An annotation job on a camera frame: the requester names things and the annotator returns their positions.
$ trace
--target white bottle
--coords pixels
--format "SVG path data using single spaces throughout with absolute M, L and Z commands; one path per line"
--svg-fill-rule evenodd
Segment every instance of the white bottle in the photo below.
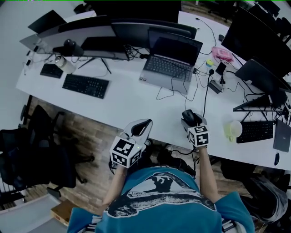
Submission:
M 75 71 L 76 67 L 63 56 L 57 56 L 55 58 L 55 64 L 65 73 L 71 74 Z

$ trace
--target table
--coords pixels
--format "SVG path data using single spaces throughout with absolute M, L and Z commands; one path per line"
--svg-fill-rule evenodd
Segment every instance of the table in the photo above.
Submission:
M 94 12 L 75 15 L 66 19 L 66 21 L 69 22 L 91 16 L 94 16 Z M 196 17 L 203 20 L 213 29 L 217 46 L 221 46 L 221 43 L 218 41 L 218 35 L 225 35 L 228 31 L 227 26 L 204 17 L 180 12 L 180 24 L 199 28 L 196 34 L 196 40 L 203 42 L 201 52 L 210 52 L 215 41 L 211 30 L 203 22 L 196 20 Z M 45 57 L 46 55 L 35 55 L 34 60 L 40 61 Z M 205 60 L 210 58 L 212 58 L 211 55 L 200 54 L 195 67 L 200 67 Z M 179 147 L 192 149 L 192 144 L 188 142 L 186 132 L 180 123 L 181 114 L 185 108 L 192 109 L 194 112 L 200 114 L 203 113 L 206 88 L 201 87 L 201 84 L 203 86 L 207 85 L 208 76 L 200 76 L 201 84 L 199 79 L 197 80 L 195 76 L 192 77 L 188 98 L 192 100 L 198 86 L 194 101 L 186 101 L 185 103 L 185 98 L 177 92 L 175 92 L 172 97 L 158 101 L 156 97 L 160 88 L 139 80 L 145 62 L 144 59 L 134 59 L 129 62 L 107 59 L 107 63 L 112 72 L 111 75 L 105 75 L 106 68 L 99 59 L 88 63 L 80 69 L 76 69 L 74 72 L 76 75 L 90 77 L 103 76 L 103 79 L 110 81 L 104 99 L 98 99 L 63 89 L 62 85 L 65 74 L 62 75 L 61 79 L 41 76 L 40 71 L 43 62 L 35 62 L 31 67 L 25 67 L 19 77 L 16 87 L 51 104 L 121 129 L 125 128 L 128 123 L 138 119 L 152 119 L 153 127 L 150 138 Z M 236 68 L 240 67 L 236 61 L 233 65 Z M 235 71 L 231 65 L 228 65 L 227 69 Z M 206 72 L 205 63 L 199 70 Z M 220 76 L 215 73 L 213 78 L 219 80 Z M 226 81 L 225 87 L 234 91 L 237 83 L 240 82 L 245 88 L 246 94 L 250 93 L 250 90 L 243 82 L 233 74 L 226 73 L 224 79 Z M 258 91 L 253 86 L 251 88 L 253 91 Z M 163 88 L 159 94 L 159 98 L 171 94 L 172 92 L 170 90 Z M 234 107 L 242 104 L 243 98 L 244 91 L 239 86 L 236 92 L 225 90 L 220 94 L 216 94 L 209 89 L 205 113 L 205 118 L 208 122 L 207 128 L 211 136 L 208 146 L 209 154 L 265 167 L 291 170 L 291 152 L 280 152 L 280 161 L 277 166 L 274 166 L 275 154 L 277 151 L 273 149 L 273 139 L 236 144 L 235 142 L 229 142 L 224 136 L 223 125 L 226 122 L 232 120 L 240 121 L 246 115 L 244 112 L 232 111 Z M 262 119 L 262 115 L 255 112 L 251 119 L 259 121 Z

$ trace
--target silver laptop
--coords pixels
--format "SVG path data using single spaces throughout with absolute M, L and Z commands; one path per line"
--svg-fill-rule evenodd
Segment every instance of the silver laptop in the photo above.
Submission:
M 149 30 L 150 56 L 140 80 L 187 94 L 202 43 L 193 39 Z

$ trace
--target blue t-shirt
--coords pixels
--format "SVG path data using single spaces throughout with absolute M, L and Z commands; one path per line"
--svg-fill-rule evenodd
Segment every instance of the blue t-shirt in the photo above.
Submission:
M 121 195 L 102 216 L 93 217 L 85 210 L 74 209 L 68 232 L 82 232 L 87 226 L 85 231 L 96 233 L 221 233 L 222 218 L 241 223 L 247 233 L 255 231 L 237 192 L 214 204 L 199 193 L 189 174 L 174 168 L 151 167 L 130 175 Z

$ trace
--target black keyboard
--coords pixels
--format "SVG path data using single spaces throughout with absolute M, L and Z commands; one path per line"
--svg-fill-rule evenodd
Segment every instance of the black keyboard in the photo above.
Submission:
M 57 67 L 55 64 L 44 64 L 40 75 L 53 77 L 53 78 L 60 78 L 63 74 L 63 71 Z
M 147 71 L 152 71 L 182 80 L 190 81 L 192 75 L 191 67 L 178 62 L 172 62 L 156 56 L 150 56 L 144 67 Z
M 100 99 L 104 98 L 109 81 L 79 75 L 67 75 L 63 88 Z
M 273 122 L 241 122 L 242 134 L 237 143 L 255 142 L 273 138 Z

